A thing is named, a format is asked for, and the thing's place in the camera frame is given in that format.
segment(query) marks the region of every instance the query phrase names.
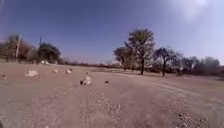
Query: blue sky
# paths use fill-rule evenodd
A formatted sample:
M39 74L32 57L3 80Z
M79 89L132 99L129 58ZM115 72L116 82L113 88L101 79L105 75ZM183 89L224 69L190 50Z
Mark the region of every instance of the blue sky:
M223 13L223 0L5 0L0 40L17 33L37 46L43 36L64 57L105 63L128 32L148 28L156 47L224 64Z

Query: leafy tree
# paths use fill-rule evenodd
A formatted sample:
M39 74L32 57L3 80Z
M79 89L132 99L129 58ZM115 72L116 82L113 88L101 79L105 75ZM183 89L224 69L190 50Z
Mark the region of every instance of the leafy tree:
M49 43L41 43L38 49L39 58L49 62L57 61L60 54L59 49Z
M168 62L176 62L178 56L179 55L176 52L168 47L161 47L154 52L154 58L162 60L163 76L165 76L166 65Z
M128 67L134 68L134 56L132 51L127 47L119 47L114 51L116 60L121 63L126 71Z
M220 73L220 62L218 59L206 57L202 61L205 65L205 75L218 75Z
M136 29L129 33L129 42L125 46L132 50L136 62L141 67L143 75L145 62L149 59L155 45L153 33L148 29Z
M4 54L10 58L15 58L16 50L18 47L19 35L10 35L7 41L1 44L1 54ZM31 46L26 43L23 39L20 39L20 46L19 46L19 60L26 60L26 54L28 53Z

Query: distant tree line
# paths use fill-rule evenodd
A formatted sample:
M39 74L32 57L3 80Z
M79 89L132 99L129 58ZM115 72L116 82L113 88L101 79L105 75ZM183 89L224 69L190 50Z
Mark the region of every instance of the distant tree line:
M38 63L42 60L55 62L60 59L60 51L50 43L42 42L36 48L19 37L10 35L5 42L0 43L0 55L9 61Z
M193 74L193 75L223 75L224 67L218 59L206 57L184 57L170 47L154 48L154 35L148 29L136 29L129 33L128 42L114 50L116 60L123 69L144 70L152 72Z
M136 29L129 33L128 41L114 50L118 63L112 63L112 61L108 61L107 64L69 62L60 55L60 50L50 43L41 42L38 47L35 47L20 39L19 35L10 35L6 41L0 43L0 59L4 58L7 62L18 60L21 63L39 63L46 60L62 65L123 68L125 71L140 70L140 74L151 71L162 72L163 76L165 73L224 76L224 66L220 65L218 59L184 57L171 47L155 49L153 32L148 29Z

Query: utility pole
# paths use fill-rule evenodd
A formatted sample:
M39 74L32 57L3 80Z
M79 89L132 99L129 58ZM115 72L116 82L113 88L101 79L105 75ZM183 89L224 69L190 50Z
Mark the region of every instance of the utility pole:
M22 38L22 35L19 35L19 40L17 42L17 48L16 48L16 61L18 60L19 47L20 47L20 43L21 43L21 38Z

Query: dirt ground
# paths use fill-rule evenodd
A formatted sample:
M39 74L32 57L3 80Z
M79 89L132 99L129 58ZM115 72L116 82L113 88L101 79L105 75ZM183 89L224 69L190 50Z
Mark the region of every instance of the dirt ground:
M40 76L25 77L29 69ZM93 82L80 85L86 71ZM137 73L0 64L7 76L0 80L0 121L4 128L224 128L224 82Z

